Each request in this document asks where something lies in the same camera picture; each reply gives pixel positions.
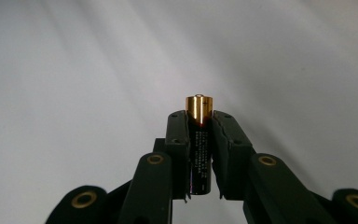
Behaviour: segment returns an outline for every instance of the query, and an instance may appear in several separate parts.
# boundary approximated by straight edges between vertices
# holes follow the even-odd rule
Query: white backdrop
[[[196,93],[309,189],[358,189],[358,0],[2,0],[0,223],[131,179]],[[194,198],[173,223],[245,222]]]

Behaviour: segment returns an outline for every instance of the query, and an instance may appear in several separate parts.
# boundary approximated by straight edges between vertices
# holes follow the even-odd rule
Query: battery
[[[211,118],[213,98],[197,94],[186,98],[190,137],[190,194],[211,191]]]

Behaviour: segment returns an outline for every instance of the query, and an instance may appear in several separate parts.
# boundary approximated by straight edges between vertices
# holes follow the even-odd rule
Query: white fabric
[[[2,0],[0,223],[131,179],[196,93],[309,189],[358,189],[358,0]],[[241,207],[213,183],[173,223],[244,223]]]

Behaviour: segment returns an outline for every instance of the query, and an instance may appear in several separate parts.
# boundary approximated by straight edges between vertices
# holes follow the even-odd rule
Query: gray background
[[[185,98],[330,198],[358,189],[358,0],[0,1],[0,223],[131,179]],[[213,191],[173,223],[244,223]]]

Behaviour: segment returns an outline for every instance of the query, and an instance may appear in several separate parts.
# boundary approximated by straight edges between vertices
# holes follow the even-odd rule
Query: copper battery top
[[[193,120],[199,126],[204,126],[213,115],[212,97],[202,94],[187,97],[186,113],[190,120]]]

